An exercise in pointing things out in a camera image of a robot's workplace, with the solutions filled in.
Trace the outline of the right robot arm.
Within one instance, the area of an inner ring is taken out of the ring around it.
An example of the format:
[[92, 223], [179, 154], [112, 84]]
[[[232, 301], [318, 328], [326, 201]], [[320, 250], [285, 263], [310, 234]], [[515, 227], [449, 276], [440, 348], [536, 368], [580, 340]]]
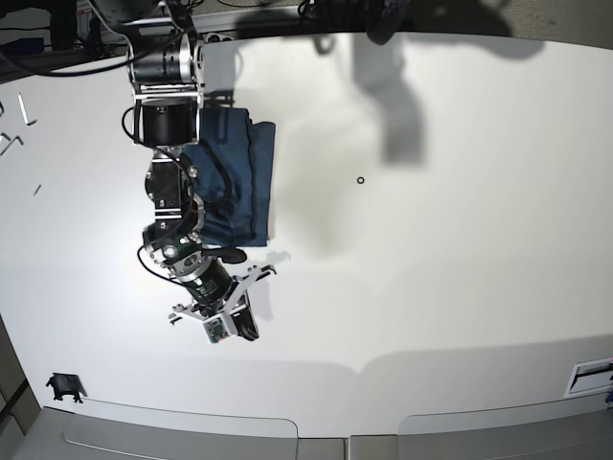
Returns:
[[137, 252], [157, 265], [155, 276], [192, 297], [189, 304], [173, 307], [169, 321], [195, 321], [213, 344], [233, 336], [255, 341], [259, 332], [248, 289], [267, 272], [253, 266], [248, 275], [233, 276], [226, 266], [245, 261], [245, 253], [205, 244], [205, 202], [196, 192], [200, 171], [186, 153], [201, 128], [202, 35], [180, 1], [94, 1], [91, 6], [127, 41], [134, 101], [127, 134], [153, 152], [145, 189], [154, 222], [144, 229]]

